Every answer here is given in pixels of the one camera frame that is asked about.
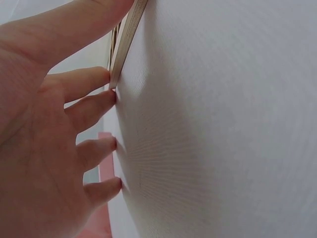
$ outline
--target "white wall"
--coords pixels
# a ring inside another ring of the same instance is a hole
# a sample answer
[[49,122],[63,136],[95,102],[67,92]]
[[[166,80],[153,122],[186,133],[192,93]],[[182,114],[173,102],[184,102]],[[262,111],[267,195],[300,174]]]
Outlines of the white wall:
[[317,236],[316,12],[149,0],[117,89],[114,238]]
[[[11,20],[32,16],[60,5],[63,5],[70,0],[0,0],[0,24]],[[108,56],[109,36],[87,46],[71,57],[67,58],[50,73],[67,72],[78,68],[88,68],[94,66],[106,66]],[[101,92],[102,89],[96,90],[93,94]],[[103,121],[101,120],[95,126],[77,137],[77,143],[87,139],[97,139],[98,132],[103,129]],[[84,182],[98,182],[98,169],[93,169],[84,175]]]

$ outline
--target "fabric texture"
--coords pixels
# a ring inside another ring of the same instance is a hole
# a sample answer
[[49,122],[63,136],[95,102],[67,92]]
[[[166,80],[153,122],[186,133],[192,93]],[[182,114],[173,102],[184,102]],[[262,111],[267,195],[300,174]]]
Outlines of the fabric texture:
[[113,114],[114,238],[317,237],[316,12],[149,0]]

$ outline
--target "hand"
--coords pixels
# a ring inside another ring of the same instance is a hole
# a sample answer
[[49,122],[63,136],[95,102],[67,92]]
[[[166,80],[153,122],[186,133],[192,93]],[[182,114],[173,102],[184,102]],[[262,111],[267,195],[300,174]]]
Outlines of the hand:
[[[114,138],[75,145],[115,103],[103,68],[47,75],[109,32],[133,0],[76,0],[0,26],[0,231],[3,237],[69,238],[113,198],[121,180],[83,186],[83,173],[115,147]],[[70,108],[64,104],[84,97]]]

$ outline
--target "fingertip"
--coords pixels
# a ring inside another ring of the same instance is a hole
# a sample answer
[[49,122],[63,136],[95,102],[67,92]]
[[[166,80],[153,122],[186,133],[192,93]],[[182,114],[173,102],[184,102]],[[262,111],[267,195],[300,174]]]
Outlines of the fingertip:
[[112,136],[109,139],[109,143],[110,143],[110,148],[112,149],[112,151],[116,150],[116,148],[117,148],[117,139]]
[[117,94],[115,91],[113,91],[112,89],[109,89],[109,93],[111,94],[111,99],[113,100],[114,103],[116,103],[117,101]]

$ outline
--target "finger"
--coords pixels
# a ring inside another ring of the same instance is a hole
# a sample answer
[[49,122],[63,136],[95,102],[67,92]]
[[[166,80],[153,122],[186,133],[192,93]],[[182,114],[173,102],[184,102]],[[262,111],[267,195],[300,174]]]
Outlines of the finger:
[[4,24],[0,28],[0,42],[9,50],[51,68],[113,29],[132,3],[133,0],[74,0]]
[[112,178],[105,182],[91,183],[84,186],[84,190],[93,208],[98,208],[113,199],[121,190],[122,182],[119,178]]
[[115,92],[108,90],[94,96],[88,96],[65,109],[75,130],[81,133],[93,125],[115,104]]
[[77,145],[78,163],[84,172],[98,166],[116,149],[116,139],[108,137],[100,140],[87,140]]
[[45,85],[59,85],[65,102],[72,102],[87,96],[92,91],[109,83],[110,73],[103,67],[78,69],[66,73],[48,75]]

